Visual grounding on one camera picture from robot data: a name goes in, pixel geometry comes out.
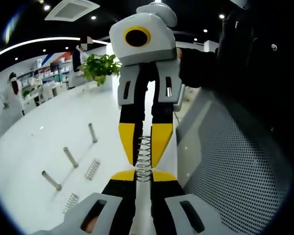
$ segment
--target recessed light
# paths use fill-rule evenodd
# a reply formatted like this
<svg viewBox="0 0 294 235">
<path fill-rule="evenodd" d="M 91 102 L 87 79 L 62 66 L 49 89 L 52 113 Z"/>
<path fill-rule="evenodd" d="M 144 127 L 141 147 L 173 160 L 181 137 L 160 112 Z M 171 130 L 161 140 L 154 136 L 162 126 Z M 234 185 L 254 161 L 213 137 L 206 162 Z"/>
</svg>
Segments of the recessed light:
<svg viewBox="0 0 294 235">
<path fill-rule="evenodd" d="M 49 6 L 49 5 L 45 5 L 45 6 L 44 6 L 44 10 L 45 10 L 45 11 L 48 11 L 49 9 L 50 9 L 50 6 Z"/>
</svg>

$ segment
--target green leaves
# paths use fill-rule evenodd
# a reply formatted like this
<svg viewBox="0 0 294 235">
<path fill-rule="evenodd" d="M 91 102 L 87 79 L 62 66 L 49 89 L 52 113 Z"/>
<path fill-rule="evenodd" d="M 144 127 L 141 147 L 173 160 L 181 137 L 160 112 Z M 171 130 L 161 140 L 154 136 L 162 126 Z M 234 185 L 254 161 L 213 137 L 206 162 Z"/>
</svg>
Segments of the green leaves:
<svg viewBox="0 0 294 235">
<path fill-rule="evenodd" d="M 91 54 L 83 64 L 85 68 L 84 77 L 88 81 L 95 80 L 98 86 L 102 85 L 106 76 L 120 75 L 120 62 L 114 62 L 115 55 Z"/>
<path fill-rule="evenodd" d="M 23 91 L 22 96 L 23 96 L 23 98 L 25 98 L 25 97 L 28 96 L 29 94 L 30 94 L 30 91 L 25 90 L 25 91 Z"/>
</svg>

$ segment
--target air conditioner vent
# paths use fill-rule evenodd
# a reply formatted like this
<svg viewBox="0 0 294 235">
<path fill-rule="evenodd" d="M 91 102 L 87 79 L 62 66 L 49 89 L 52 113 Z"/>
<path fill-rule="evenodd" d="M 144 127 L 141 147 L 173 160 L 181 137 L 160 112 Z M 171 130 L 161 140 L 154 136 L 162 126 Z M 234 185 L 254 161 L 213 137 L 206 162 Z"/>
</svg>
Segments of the air conditioner vent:
<svg viewBox="0 0 294 235">
<path fill-rule="evenodd" d="M 74 22 L 99 7 L 88 0 L 63 0 L 50 11 L 45 21 Z"/>
</svg>

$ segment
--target slot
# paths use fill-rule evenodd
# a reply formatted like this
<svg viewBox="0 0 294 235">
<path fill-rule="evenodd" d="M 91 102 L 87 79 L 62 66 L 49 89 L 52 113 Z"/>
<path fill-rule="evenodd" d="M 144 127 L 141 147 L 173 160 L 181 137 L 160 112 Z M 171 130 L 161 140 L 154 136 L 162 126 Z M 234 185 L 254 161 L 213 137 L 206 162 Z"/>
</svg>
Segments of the slot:
<svg viewBox="0 0 294 235">
<path fill-rule="evenodd" d="M 97 219 L 102 212 L 104 206 L 106 205 L 106 201 L 98 200 L 92 209 L 87 214 L 86 218 L 84 219 L 82 226 L 80 227 L 81 230 L 91 234 L 95 228 Z"/>
<path fill-rule="evenodd" d="M 125 84 L 123 99 L 127 99 L 128 98 L 128 92 L 129 92 L 129 85 L 130 84 L 131 84 L 130 81 L 126 82 L 126 84 Z"/>
<path fill-rule="evenodd" d="M 172 82 L 171 77 L 166 77 L 166 97 L 172 96 Z"/>
<path fill-rule="evenodd" d="M 193 228 L 193 230 L 196 233 L 201 233 L 205 230 L 205 227 L 199 217 L 199 215 L 197 214 L 197 212 L 195 211 L 195 209 L 193 208 L 193 206 L 191 205 L 191 203 L 189 201 L 183 201 L 180 202 L 184 212 L 186 213 L 186 216 Z"/>
</svg>

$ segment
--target black circular eye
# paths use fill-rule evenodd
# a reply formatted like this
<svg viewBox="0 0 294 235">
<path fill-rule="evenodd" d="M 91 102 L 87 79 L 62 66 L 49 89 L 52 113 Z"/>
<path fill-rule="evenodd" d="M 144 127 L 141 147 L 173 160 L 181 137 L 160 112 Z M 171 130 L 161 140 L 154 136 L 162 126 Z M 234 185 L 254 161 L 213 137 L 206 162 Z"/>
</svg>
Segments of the black circular eye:
<svg viewBox="0 0 294 235">
<path fill-rule="evenodd" d="M 148 36 L 144 32 L 135 29 L 126 34 L 125 40 L 132 47 L 141 47 L 148 42 Z"/>
</svg>

